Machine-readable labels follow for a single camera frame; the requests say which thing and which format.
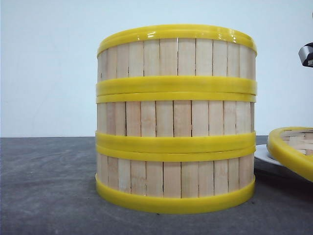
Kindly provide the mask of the bamboo steamer basket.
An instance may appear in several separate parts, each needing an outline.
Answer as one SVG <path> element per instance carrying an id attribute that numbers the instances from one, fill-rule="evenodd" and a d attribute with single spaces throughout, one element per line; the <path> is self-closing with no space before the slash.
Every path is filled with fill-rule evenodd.
<path id="1" fill-rule="evenodd" d="M 228 209 L 254 193 L 255 146 L 226 151 L 204 162 L 135 161 L 133 152 L 98 145 L 96 189 L 118 206 L 155 213 Z"/>
<path id="2" fill-rule="evenodd" d="M 256 45 L 237 30 L 201 24 L 139 27 L 105 38 L 97 52 L 97 103 L 254 102 Z"/>
<path id="3" fill-rule="evenodd" d="M 204 134 L 192 135 L 191 102 L 186 100 L 130 100 L 127 94 L 97 98 L 103 124 L 96 132 L 96 151 L 128 160 L 153 162 L 201 162 L 243 157 L 255 151 L 255 133 L 225 135 L 222 119 L 214 121 L 216 135 L 209 135 L 209 118 Z"/>

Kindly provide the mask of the woven bamboo steamer lid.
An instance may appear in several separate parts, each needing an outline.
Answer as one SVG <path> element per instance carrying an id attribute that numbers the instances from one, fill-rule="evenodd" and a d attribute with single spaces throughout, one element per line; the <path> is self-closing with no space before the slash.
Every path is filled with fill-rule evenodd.
<path id="1" fill-rule="evenodd" d="M 313 180 L 313 129 L 283 127 L 272 130 L 267 149 L 282 165 L 305 179 Z"/>

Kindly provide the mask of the white plate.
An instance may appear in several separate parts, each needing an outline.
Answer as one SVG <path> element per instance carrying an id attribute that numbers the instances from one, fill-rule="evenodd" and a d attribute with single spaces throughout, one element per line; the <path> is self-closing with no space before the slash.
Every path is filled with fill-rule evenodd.
<path id="1" fill-rule="evenodd" d="M 273 166 L 284 167 L 279 161 L 277 161 L 268 151 L 266 144 L 260 144 L 256 146 L 255 158 L 261 160 L 267 164 Z"/>

